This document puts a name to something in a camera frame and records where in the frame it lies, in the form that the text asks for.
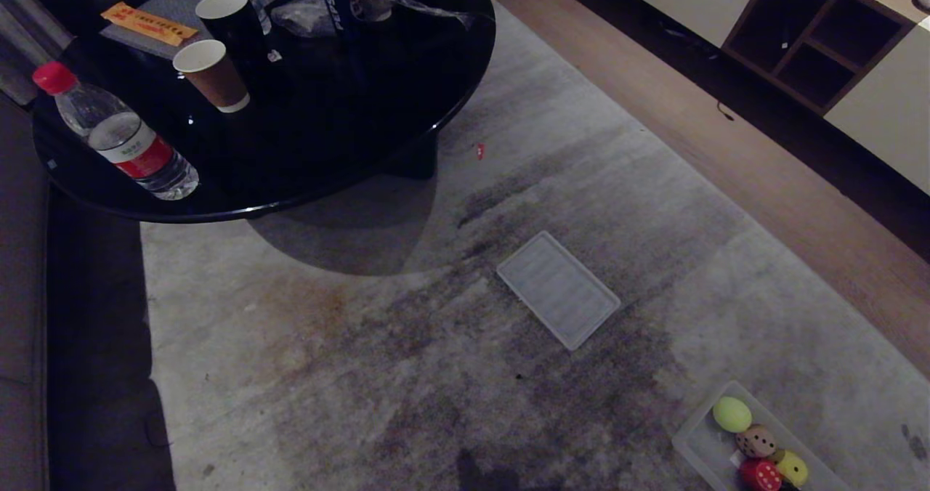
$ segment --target shelf compartment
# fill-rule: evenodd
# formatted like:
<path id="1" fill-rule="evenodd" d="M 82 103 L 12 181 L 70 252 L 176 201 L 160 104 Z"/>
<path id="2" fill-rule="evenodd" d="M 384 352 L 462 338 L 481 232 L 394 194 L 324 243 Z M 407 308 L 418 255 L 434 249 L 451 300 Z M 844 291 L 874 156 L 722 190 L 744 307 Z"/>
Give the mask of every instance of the shelf compartment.
<path id="1" fill-rule="evenodd" d="M 857 0 L 838 0 L 811 38 L 840 57 L 863 68 L 901 30 L 901 25 Z"/>
<path id="2" fill-rule="evenodd" d="M 758 0 L 730 41 L 730 50 L 773 71 L 827 0 Z"/>
<path id="3" fill-rule="evenodd" d="M 856 73 L 805 44 L 777 78 L 818 110 L 824 111 L 854 77 Z"/>

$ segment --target black paper cup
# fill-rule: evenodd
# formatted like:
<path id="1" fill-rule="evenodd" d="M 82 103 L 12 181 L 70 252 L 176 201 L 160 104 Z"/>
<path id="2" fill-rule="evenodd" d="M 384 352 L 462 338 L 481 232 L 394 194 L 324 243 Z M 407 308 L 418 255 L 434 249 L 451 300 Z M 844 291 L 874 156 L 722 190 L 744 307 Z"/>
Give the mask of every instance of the black paper cup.
<path id="1" fill-rule="evenodd" d="M 269 66 L 262 24 L 248 0 L 201 0 L 195 12 L 213 38 L 226 45 L 239 71 Z"/>

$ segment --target blue soda can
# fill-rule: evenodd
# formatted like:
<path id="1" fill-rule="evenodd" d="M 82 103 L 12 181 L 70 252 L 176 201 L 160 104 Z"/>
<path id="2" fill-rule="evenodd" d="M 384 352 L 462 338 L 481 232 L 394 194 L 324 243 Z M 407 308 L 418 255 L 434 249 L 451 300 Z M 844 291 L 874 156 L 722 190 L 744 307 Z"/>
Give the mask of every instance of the blue soda can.
<path id="1" fill-rule="evenodd" d="M 359 38 L 358 14 L 359 0 L 324 0 L 329 17 L 333 20 L 336 34 L 346 41 Z"/>

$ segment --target cable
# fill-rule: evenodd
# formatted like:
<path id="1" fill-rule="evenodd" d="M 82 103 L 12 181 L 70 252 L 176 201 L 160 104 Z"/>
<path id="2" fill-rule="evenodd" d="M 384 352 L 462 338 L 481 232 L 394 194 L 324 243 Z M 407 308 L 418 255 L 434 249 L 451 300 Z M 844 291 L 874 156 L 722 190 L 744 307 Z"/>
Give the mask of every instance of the cable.
<path id="1" fill-rule="evenodd" d="M 721 102 L 720 102 L 720 101 L 717 101 L 717 111 L 718 111 L 719 113 L 723 113 L 723 114 L 724 114 L 724 117 L 727 117 L 727 120 L 728 120 L 728 121 L 731 121 L 731 123 L 733 123 L 733 121 L 735 121 L 735 119 L 733 118 L 733 115 L 730 115 L 729 113 L 725 113 L 724 108 L 721 107 Z"/>

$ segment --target gray rug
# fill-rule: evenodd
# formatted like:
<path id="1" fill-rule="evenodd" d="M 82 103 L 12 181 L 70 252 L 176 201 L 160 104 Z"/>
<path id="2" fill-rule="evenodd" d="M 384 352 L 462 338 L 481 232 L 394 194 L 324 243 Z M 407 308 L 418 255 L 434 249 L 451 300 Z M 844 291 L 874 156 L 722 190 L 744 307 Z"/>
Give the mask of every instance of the gray rug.
<path id="1" fill-rule="evenodd" d="M 441 146 L 430 183 L 143 225 L 177 488 L 703 490 L 671 435 L 731 378 L 853 488 L 926 485 L 926 379 L 501 7 Z M 624 303 L 574 353 L 495 274 L 541 230 Z"/>

